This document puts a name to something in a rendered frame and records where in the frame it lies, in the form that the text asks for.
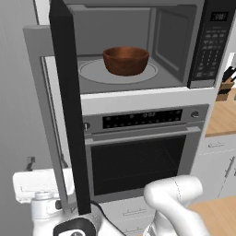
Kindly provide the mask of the black microwave door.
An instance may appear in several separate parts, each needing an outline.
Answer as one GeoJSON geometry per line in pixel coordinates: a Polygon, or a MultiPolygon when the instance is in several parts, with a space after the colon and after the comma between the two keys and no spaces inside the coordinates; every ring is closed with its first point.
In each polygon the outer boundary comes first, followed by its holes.
{"type": "Polygon", "coordinates": [[[41,117],[50,150],[53,170],[64,212],[76,207],[80,215],[91,211],[89,177],[77,68],[77,49],[72,13],[64,0],[51,0],[50,24],[23,29],[29,62],[41,108],[41,117]],[[50,93],[43,74],[42,58],[54,56],[61,94],[69,156],[76,197],[69,200],[65,189],[61,155],[53,124],[50,93]]]}

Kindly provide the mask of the stainless steel built-in oven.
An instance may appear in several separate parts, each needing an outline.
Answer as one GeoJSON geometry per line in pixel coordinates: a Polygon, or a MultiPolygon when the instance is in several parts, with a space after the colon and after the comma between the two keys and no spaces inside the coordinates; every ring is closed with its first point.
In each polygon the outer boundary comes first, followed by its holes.
{"type": "Polygon", "coordinates": [[[206,104],[83,118],[90,198],[139,197],[146,184],[191,172],[206,104]]]}

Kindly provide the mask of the white cupboard door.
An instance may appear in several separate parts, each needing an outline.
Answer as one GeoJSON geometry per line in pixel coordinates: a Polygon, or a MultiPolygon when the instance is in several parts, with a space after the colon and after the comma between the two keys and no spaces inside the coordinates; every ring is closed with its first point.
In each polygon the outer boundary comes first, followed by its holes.
{"type": "Polygon", "coordinates": [[[196,176],[202,186],[203,193],[196,198],[195,203],[217,199],[225,181],[225,170],[236,151],[221,151],[218,153],[199,154],[195,158],[191,174],[196,176]]]}

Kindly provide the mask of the white drawer front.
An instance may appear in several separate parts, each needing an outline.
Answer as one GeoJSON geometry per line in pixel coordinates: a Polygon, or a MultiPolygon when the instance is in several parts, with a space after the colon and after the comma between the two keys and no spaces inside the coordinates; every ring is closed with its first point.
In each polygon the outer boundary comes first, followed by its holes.
{"type": "Polygon", "coordinates": [[[143,236],[155,215],[155,210],[146,204],[143,196],[102,203],[100,206],[106,217],[125,236],[143,236]]]}
{"type": "Polygon", "coordinates": [[[200,146],[200,154],[216,153],[236,149],[236,135],[206,137],[200,146]]]}

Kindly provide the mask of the wooden knife block with knives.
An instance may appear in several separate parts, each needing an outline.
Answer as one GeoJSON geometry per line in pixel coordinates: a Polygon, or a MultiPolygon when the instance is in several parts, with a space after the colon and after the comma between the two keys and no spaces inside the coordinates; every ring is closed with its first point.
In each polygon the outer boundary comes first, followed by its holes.
{"type": "Polygon", "coordinates": [[[236,67],[230,66],[223,74],[221,84],[218,90],[218,95],[216,101],[224,101],[228,98],[232,86],[234,85],[234,80],[236,76],[233,74],[236,72],[236,67]]]}

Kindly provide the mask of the brown wooden bowl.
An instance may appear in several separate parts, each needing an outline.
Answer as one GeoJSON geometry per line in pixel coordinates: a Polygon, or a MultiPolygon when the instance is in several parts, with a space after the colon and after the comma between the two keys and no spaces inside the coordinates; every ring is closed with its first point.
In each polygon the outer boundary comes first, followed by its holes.
{"type": "Polygon", "coordinates": [[[103,51],[106,69],[123,77],[141,74],[148,64],[149,52],[136,47],[113,47],[103,51]]]}

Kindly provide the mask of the black glass oven door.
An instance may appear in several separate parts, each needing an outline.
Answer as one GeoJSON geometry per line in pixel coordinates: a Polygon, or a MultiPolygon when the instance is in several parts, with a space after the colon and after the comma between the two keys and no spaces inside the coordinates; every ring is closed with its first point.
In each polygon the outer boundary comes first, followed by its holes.
{"type": "Polygon", "coordinates": [[[189,174],[200,136],[86,146],[91,199],[105,203],[138,197],[148,183],[189,174]]]}

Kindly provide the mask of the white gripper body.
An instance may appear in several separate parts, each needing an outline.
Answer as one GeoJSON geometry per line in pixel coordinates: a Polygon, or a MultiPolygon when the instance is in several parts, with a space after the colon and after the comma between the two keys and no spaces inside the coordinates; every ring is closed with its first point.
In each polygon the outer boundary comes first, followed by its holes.
{"type": "Polygon", "coordinates": [[[13,177],[16,200],[20,204],[33,199],[58,199],[59,191],[53,169],[16,172],[13,177]]]}

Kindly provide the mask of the grey round turntable plate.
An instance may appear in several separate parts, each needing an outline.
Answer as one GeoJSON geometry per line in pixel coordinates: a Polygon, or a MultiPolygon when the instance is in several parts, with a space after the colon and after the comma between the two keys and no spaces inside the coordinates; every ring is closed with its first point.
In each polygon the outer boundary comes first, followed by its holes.
{"type": "Polygon", "coordinates": [[[148,63],[145,70],[139,75],[127,77],[116,76],[107,70],[102,59],[86,62],[78,68],[79,75],[85,79],[102,84],[114,85],[143,82],[155,77],[158,72],[159,70],[157,67],[148,63]]]}

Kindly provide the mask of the black and grey microwave oven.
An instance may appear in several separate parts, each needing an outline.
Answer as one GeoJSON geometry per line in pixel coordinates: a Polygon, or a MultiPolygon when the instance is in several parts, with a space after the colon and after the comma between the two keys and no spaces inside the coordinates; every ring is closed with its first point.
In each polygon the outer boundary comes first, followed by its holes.
{"type": "Polygon", "coordinates": [[[78,67],[104,50],[131,46],[149,52],[158,74],[134,84],[81,77],[83,94],[138,89],[212,88],[236,13],[236,0],[65,0],[73,15],[78,67]]]}

